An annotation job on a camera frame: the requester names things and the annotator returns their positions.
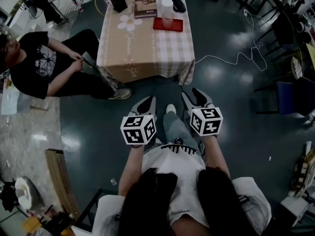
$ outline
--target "long black hair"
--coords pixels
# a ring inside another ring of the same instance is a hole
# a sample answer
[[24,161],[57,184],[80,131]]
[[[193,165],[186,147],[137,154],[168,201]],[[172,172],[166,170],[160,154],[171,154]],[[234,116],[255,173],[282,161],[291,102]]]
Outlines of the long black hair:
[[[134,184],[120,214],[118,236],[171,236],[168,211],[177,176],[148,169]],[[233,183],[219,168],[206,167],[197,178],[197,193],[213,236],[256,236]]]
[[128,191],[120,214],[118,236],[171,236],[168,209],[177,184],[173,173],[150,168]]
[[238,199],[230,178],[220,168],[206,167],[199,173],[200,204],[214,236],[257,235]]

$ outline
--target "man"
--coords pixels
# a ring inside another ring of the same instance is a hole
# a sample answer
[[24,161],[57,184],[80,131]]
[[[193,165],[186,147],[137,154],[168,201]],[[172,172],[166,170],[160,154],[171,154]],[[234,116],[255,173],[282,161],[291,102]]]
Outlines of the man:
[[30,0],[32,4],[44,12],[46,23],[54,21],[56,24],[61,25],[65,22],[60,15],[51,6],[48,0]]
[[31,32],[19,42],[0,35],[0,72],[10,69],[14,86],[22,93],[45,99],[46,96],[89,94],[98,99],[127,99],[131,90],[117,93],[100,77],[82,73],[85,52],[96,60],[98,39],[86,29],[59,42],[47,32]]

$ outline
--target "white shirt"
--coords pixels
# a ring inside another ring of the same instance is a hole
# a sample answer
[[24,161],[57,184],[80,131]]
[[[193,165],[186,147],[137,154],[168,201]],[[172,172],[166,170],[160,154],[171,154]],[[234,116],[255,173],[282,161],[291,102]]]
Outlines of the white shirt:
[[[149,168],[158,168],[157,173],[174,173],[178,177],[177,187],[180,191],[171,199],[168,213],[170,224],[183,214],[188,214],[200,224],[209,227],[197,195],[196,179],[198,173],[205,169],[205,164],[198,154],[188,154],[181,148],[178,153],[174,153],[169,148],[157,147],[143,157],[142,172]],[[253,178],[241,177],[232,182],[238,195],[252,197],[255,205],[247,202],[243,209],[256,232],[261,234],[271,219],[268,201]],[[99,200],[93,236],[116,234],[118,224],[115,223],[114,217],[120,213],[124,200],[124,197],[114,195],[107,195]]]

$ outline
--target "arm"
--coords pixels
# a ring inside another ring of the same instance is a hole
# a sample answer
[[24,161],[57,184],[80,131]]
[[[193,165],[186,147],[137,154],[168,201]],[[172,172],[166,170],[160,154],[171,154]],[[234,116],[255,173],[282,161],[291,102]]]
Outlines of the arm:
[[66,45],[62,44],[61,42],[59,42],[58,40],[54,39],[54,38],[48,38],[48,45],[47,45],[50,49],[53,49],[59,53],[62,54],[67,54],[70,56],[70,58],[74,59],[74,60],[78,60],[78,59],[82,59],[80,54],[72,51],[69,47],[67,47]]
[[130,188],[138,182],[142,174],[144,145],[139,148],[131,148],[122,177],[119,181],[118,195],[126,196]]
[[53,81],[48,85],[47,96],[54,96],[75,72],[79,72],[82,69],[83,66],[81,60],[73,62],[70,67],[56,76],[56,78],[54,78]]
[[218,141],[215,136],[206,136],[204,138],[205,143],[205,155],[207,160],[207,167],[216,168],[219,167],[221,170],[230,178],[230,171],[228,170],[227,164],[223,157],[222,151],[218,144]]

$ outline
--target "white cable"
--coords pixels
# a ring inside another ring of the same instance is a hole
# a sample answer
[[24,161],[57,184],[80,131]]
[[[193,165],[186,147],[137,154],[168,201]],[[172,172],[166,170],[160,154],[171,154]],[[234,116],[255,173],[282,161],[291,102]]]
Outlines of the white cable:
[[[262,47],[263,44],[262,44],[261,42],[259,42],[258,45],[256,45],[255,40],[254,40],[254,38],[253,38],[253,30],[254,30],[254,29],[259,30],[260,28],[256,28],[256,27],[254,26],[254,20],[252,19],[252,14],[250,14],[248,11],[247,11],[247,13],[251,16],[251,20],[252,20],[252,23],[250,23],[250,21],[248,20],[247,16],[245,16],[247,22],[248,22],[248,23],[251,25],[251,27],[252,27],[251,38],[252,38],[252,41],[253,41],[253,43],[254,43],[254,46],[251,47],[251,57],[250,57],[250,58],[247,57],[244,53],[239,52],[239,53],[237,54],[237,56],[236,56],[236,63],[231,63],[231,62],[227,62],[227,61],[225,61],[225,60],[223,60],[223,59],[221,59],[221,58],[219,58],[219,57],[212,56],[212,55],[207,55],[207,56],[203,57],[201,60],[197,61],[195,64],[201,62],[201,61],[202,61],[203,59],[205,59],[206,57],[213,57],[213,58],[216,58],[216,59],[219,59],[219,60],[223,61],[224,63],[228,63],[228,64],[231,64],[231,65],[237,65],[237,63],[238,63],[238,56],[239,56],[240,54],[242,54],[245,58],[247,58],[248,60],[251,60],[251,61],[255,64],[255,66],[257,66],[257,68],[258,68],[261,72],[264,71],[264,70],[266,70],[266,69],[267,69],[266,60],[263,58],[263,56],[262,56],[262,54],[260,53],[260,50],[259,50],[259,48]],[[252,51],[253,51],[253,49],[257,49],[257,51],[259,52],[259,54],[260,54],[262,60],[265,62],[265,68],[264,68],[264,69],[260,69],[259,66],[258,66],[258,65],[255,63],[255,61],[253,60],[253,58],[252,58]]]

